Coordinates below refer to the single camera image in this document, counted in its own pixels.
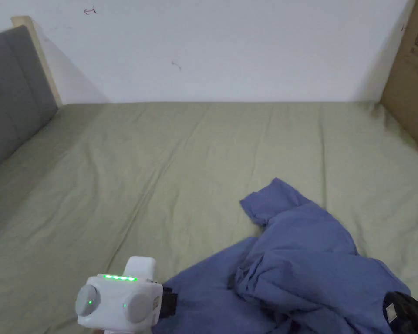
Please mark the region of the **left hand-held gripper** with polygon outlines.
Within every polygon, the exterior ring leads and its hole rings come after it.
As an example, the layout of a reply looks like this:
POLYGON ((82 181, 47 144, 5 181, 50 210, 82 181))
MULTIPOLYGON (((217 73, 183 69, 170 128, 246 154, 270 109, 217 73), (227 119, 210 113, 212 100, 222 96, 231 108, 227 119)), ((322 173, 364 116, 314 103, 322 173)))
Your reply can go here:
POLYGON ((133 256, 122 275, 89 277, 77 294, 77 323, 106 334, 139 334, 175 315, 178 295, 154 280, 155 267, 155 259, 133 256))

